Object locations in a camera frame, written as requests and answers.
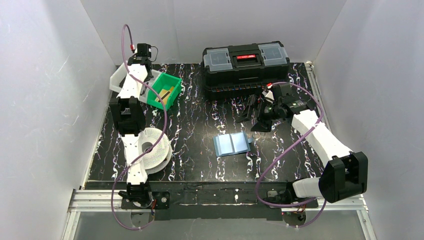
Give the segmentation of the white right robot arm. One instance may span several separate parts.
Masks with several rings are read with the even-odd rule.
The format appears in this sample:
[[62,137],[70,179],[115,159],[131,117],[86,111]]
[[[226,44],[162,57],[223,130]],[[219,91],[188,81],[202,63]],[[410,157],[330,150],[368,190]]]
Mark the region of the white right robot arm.
[[305,205],[314,198],[324,198],[335,203],[363,194],[368,188],[368,158],[362,152],[354,152],[339,141],[317,115],[310,102],[293,96],[290,82],[269,83],[250,95],[237,120],[243,123],[257,113],[253,132],[268,133],[274,120],[289,120],[301,137],[281,153],[263,172],[267,174],[290,150],[307,141],[321,160],[324,170],[320,177],[289,181],[285,190],[276,196],[257,199],[275,208]]

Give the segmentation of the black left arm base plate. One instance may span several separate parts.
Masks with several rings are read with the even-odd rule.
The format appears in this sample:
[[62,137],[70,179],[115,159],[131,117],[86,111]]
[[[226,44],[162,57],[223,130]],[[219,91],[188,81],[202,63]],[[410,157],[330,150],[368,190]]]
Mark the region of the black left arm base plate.
[[127,193],[120,191],[122,197],[121,208],[124,210],[166,210],[170,205],[170,193],[167,191],[153,191],[143,193],[139,196],[127,196]]

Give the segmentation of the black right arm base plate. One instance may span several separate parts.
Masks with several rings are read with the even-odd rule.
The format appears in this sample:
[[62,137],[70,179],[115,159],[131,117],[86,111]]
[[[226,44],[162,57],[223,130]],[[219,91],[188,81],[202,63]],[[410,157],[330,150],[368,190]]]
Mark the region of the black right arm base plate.
[[263,198],[264,201],[277,204],[277,205],[290,205],[292,208],[291,212],[302,213],[306,209],[314,209],[319,207],[318,200],[312,200],[306,204],[300,205],[300,202],[305,202],[311,200],[312,198],[293,198],[291,193],[287,190],[270,190],[266,193],[266,197]]

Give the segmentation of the gold credit card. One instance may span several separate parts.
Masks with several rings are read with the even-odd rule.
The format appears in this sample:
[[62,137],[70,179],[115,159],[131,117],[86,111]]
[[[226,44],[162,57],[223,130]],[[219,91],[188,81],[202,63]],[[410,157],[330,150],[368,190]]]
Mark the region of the gold credit card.
[[155,101],[159,103],[161,99],[164,104],[172,103],[174,101],[172,98],[174,89],[174,86],[171,86],[169,89],[163,88],[159,93],[159,97],[156,97]]

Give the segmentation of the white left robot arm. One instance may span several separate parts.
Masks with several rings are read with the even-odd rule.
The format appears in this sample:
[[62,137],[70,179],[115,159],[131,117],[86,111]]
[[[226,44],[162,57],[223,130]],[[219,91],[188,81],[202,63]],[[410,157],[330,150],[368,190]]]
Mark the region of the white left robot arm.
[[109,103],[114,127],[118,130],[124,144],[124,156],[127,163],[126,191],[119,195],[142,208],[152,202],[152,194],[146,183],[148,174],[145,170],[140,138],[146,128],[146,118],[139,97],[143,85],[134,80],[131,75],[145,81],[151,75],[152,46],[148,43],[138,43],[132,55],[126,62],[129,72],[126,74],[123,86],[115,99]]

